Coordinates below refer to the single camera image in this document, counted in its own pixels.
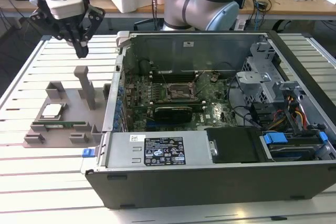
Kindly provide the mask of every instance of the floor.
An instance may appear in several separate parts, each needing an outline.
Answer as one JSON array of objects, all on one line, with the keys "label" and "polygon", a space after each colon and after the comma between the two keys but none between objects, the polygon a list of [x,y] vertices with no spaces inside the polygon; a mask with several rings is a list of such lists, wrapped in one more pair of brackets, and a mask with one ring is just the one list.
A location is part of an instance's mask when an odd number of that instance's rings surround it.
[{"label": "floor", "polygon": [[[134,22],[141,19],[119,18],[112,19],[113,30],[109,30],[108,23],[104,21],[98,34],[116,34],[121,30],[133,30]],[[8,31],[0,38],[0,96],[5,92],[9,84],[15,78],[20,68],[30,56],[38,44],[41,35],[48,33],[41,29],[34,29],[24,19],[21,19],[22,28],[16,30],[7,26]],[[276,21],[267,20],[261,30],[270,30]],[[280,29],[283,29],[287,22],[283,22]],[[330,54],[336,57],[336,24],[329,25],[330,28],[320,21],[295,21],[286,26],[283,33],[310,33]],[[139,30],[153,30],[152,23],[139,26]],[[254,30],[254,25],[249,25],[246,30]]]}]

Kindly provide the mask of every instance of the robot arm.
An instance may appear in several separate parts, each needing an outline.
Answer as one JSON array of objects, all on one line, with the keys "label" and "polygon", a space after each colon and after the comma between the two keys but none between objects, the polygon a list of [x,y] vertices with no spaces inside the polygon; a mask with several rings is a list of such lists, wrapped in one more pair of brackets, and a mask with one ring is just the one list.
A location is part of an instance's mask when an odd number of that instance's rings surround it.
[{"label": "robot arm", "polygon": [[[91,6],[89,0],[38,0],[37,5],[31,21],[58,40],[65,39],[75,48],[78,58],[85,58],[89,52],[88,41],[103,21],[105,11]],[[88,27],[83,25],[86,14],[90,21]]]},{"label": "robot arm", "polygon": [[163,30],[229,30],[238,10],[234,0],[165,0]]}]

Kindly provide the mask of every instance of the blue latch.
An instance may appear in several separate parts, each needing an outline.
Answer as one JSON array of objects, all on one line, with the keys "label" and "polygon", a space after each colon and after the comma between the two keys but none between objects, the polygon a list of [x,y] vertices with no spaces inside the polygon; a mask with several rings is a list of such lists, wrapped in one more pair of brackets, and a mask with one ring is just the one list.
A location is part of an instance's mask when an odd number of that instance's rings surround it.
[{"label": "blue latch", "polygon": [[287,144],[288,140],[285,134],[281,132],[270,132],[264,136],[266,144]]},{"label": "blue latch", "polygon": [[322,139],[322,141],[323,141],[324,143],[327,143],[327,142],[328,142],[328,136],[325,134],[325,132],[321,131],[321,132],[319,133],[319,135],[320,135],[320,138]]},{"label": "blue latch", "polygon": [[83,153],[82,153],[82,157],[94,157],[95,155],[95,149],[90,149],[90,148],[87,148],[87,149],[84,149],[83,150]]}]

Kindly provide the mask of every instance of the wooden desk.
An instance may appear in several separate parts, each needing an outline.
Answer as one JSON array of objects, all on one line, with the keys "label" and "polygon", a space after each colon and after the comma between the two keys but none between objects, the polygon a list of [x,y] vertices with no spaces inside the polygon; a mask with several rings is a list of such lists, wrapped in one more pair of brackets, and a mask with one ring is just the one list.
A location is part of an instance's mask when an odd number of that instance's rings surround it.
[{"label": "wooden desk", "polygon": [[[265,19],[312,19],[312,20],[332,20],[336,19],[336,6],[326,0],[299,1],[294,0],[271,0],[272,9],[267,13]],[[23,13],[29,16],[35,6],[29,2],[18,2],[13,0],[14,5]],[[152,17],[152,7],[139,8],[133,13],[120,13],[111,0],[91,0],[93,6],[104,8],[106,17],[116,18],[150,18]],[[8,0],[0,0],[0,7],[8,17],[20,17],[15,8]],[[239,20],[246,20],[253,12],[252,0],[246,0],[243,9],[239,10]],[[158,17],[163,17],[164,5],[158,6]]]}]

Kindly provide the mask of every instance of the warning label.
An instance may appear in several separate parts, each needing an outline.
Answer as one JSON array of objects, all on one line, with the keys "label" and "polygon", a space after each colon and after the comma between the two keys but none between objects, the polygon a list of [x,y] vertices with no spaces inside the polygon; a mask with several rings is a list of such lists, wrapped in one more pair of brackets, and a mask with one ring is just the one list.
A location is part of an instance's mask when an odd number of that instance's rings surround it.
[{"label": "warning label", "polygon": [[185,165],[182,137],[145,138],[144,164]]}]

